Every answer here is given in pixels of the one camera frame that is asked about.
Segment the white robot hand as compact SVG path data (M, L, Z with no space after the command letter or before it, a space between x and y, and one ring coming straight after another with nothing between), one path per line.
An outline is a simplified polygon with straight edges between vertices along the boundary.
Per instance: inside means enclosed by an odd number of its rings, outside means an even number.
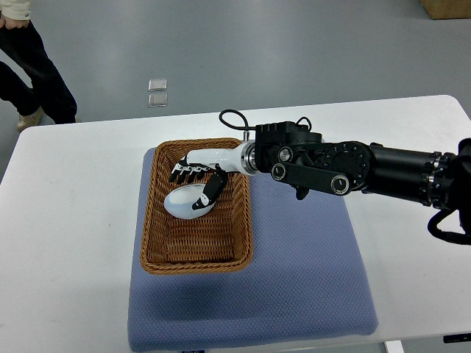
M211 175L201 196L191 206L192 210L210 210L225 188L225 172L249 173L245 160L249 146L242 143L234 149L192 150L175 164L169 182L193 183L195 179L199 181ZM225 172L216 171L217 165Z

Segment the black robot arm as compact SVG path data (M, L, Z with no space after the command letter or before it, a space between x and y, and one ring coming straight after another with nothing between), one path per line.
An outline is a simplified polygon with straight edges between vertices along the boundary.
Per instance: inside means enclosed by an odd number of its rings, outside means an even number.
M215 203L229 173L266 173L292 186L299 200L310 190L337 196L359 190L435 207L429 233L448 243L470 244L470 139L452 154L358 141L326 143L301 121L260 124L253 131L254 140L234 149L193 150L174 166L169 180L177 184L212 173L194 210Z

